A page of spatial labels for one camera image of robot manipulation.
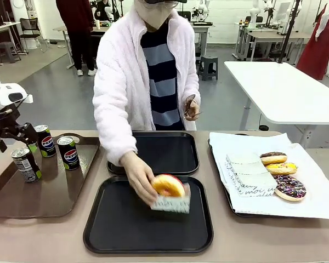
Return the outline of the person's right hand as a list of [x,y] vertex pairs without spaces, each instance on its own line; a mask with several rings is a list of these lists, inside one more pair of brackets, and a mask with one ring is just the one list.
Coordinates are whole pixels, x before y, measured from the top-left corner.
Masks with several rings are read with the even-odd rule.
[[157,200],[157,192],[151,181],[155,178],[152,169],[133,151],[125,153],[120,159],[128,181],[137,195],[151,206]]

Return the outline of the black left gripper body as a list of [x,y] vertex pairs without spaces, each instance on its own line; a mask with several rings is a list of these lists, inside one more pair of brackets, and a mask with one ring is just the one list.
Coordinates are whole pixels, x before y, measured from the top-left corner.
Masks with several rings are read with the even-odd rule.
[[17,128],[17,119],[20,116],[18,110],[6,109],[0,112],[0,139],[20,140],[19,130]]

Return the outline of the person's left hand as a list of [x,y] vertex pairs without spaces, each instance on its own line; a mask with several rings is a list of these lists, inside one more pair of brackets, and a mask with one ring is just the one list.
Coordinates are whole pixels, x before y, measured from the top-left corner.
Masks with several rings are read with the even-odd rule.
[[198,119],[200,112],[200,106],[195,100],[195,94],[189,95],[183,105],[184,119],[186,121],[195,121]]

